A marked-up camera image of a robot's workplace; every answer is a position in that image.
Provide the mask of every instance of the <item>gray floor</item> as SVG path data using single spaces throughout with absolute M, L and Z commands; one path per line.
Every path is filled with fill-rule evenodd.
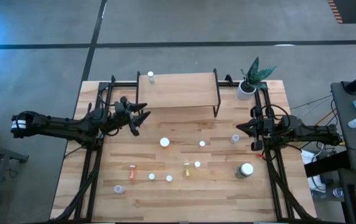
M 89 43 L 100 0 L 0 0 L 0 44 Z M 356 24 L 336 23 L 326 0 L 109 0 L 99 43 L 241 40 L 356 40 Z M 30 155 L 0 192 L 0 223 L 47 220 L 66 141 L 35 136 L 13 139 L 13 114 L 34 110 L 72 117 L 87 49 L 0 50 L 0 146 Z M 134 80 L 136 71 L 155 73 L 218 70 L 240 79 L 240 69 L 260 56 L 260 67 L 278 68 L 289 104 L 297 106 L 329 94 L 331 82 L 356 78 L 356 45 L 301 47 L 192 47 L 97 49 L 89 80 Z M 309 113 L 313 124 L 330 101 Z M 292 111 L 302 118 L 312 108 Z M 316 203 L 318 216 L 338 206 Z

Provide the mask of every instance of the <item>wooden shelf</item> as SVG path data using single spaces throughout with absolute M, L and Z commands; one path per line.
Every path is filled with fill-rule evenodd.
M 146 109 L 217 106 L 217 80 L 213 72 L 154 75 L 138 77 L 138 103 Z

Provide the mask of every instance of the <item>table leg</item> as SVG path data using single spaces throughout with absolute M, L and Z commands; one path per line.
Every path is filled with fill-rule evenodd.
M 307 177 L 313 177 L 324 172 L 337 170 L 338 168 L 349 169 L 350 162 L 348 160 L 347 151 L 343 151 L 334 154 L 333 156 L 329 156 L 315 162 L 310 162 L 304 167 Z

